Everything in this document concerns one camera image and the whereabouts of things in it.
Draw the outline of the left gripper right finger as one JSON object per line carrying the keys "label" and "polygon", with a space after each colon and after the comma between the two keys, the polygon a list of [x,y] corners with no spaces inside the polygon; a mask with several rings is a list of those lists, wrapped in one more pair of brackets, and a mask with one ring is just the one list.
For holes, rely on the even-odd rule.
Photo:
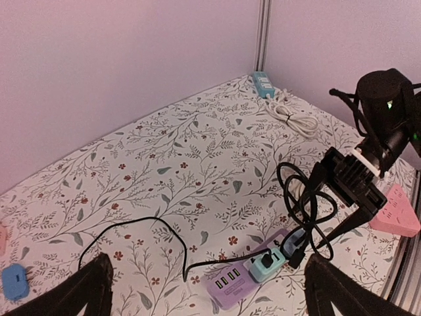
{"label": "left gripper right finger", "polygon": [[375,295],[318,254],[305,266],[305,299],[309,315],[406,315],[412,313]]}

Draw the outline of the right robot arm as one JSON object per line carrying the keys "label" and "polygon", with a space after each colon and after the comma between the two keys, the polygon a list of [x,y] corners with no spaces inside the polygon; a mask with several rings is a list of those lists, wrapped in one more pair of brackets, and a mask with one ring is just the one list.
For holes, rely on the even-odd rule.
{"label": "right robot arm", "polygon": [[354,93],[331,89],[352,111],[355,126],[363,138],[348,155],[331,147],[310,174],[299,205],[312,203],[327,186],[346,206],[357,210],[323,237],[317,248],[371,221],[387,199],[374,181],[383,179],[407,145],[420,151],[420,94],[395,68],[364,75]]}

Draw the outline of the teal power strip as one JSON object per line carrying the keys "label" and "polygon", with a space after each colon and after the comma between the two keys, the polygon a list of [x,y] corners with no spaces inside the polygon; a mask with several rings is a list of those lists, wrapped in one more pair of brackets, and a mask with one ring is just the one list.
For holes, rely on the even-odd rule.
{"label": "teal power strip", "polygon": [[254,72],[252,74],[252,79],[257,93],[261,98],[267,99],[268,97],[274,97],[276,90],[265,72]]}

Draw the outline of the teal plug adapter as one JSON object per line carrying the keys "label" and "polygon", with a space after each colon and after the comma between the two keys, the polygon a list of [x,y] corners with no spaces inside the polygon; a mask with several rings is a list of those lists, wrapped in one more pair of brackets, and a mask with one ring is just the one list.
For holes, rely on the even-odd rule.
{"label": "teal plug adapter", "polygon": [[278,248],[272,248],[270,252],[253,257],[248,271],[256,283],[262,283],[277,272],[285,262],[282,252]]}

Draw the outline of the purple power strip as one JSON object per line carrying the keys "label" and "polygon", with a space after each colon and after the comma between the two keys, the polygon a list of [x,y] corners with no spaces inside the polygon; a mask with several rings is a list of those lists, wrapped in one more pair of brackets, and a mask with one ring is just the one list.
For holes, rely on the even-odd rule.
{"label": "purple power strip", "polygon": [[[281,228],[252,252],[256,253],[266,248],[280,250],[280,246],[288,234],[288,230]],[[214,307],[229,310],[262,284],[256,283],[249,274],[248,267],[251,264],[251,259],[236,261],[234,264],[224,267],[219,275],[202,279]]]}

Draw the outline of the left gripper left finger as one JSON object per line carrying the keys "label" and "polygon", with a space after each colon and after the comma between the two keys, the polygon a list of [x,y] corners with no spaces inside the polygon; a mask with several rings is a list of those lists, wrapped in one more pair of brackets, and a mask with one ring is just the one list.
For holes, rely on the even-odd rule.
{"label": "left gripper left finger", "polygon": [[6,315],[110,315],[113,274],[109,256],[100,253],[62,284]]}

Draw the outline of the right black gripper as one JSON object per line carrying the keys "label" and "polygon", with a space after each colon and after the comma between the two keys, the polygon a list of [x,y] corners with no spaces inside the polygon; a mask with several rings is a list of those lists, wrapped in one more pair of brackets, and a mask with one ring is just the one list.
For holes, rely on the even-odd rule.
{"label": "right black gripper", "polygon": [[329,220],[329,215],[318,215],[318,199],[329,202],[329,195],[322,190],[324,184],[344,205],[358,207],[317,245],[317,249],[370,222],[387,202],[374,184],[374,174],[355,156],[343,155],[334,147],[325,152],[321,164],[315,164],[309,178],[299,180],[303,192],[297,200],[296,208],[302,216],[298,223],[303,230],[313,230]]}

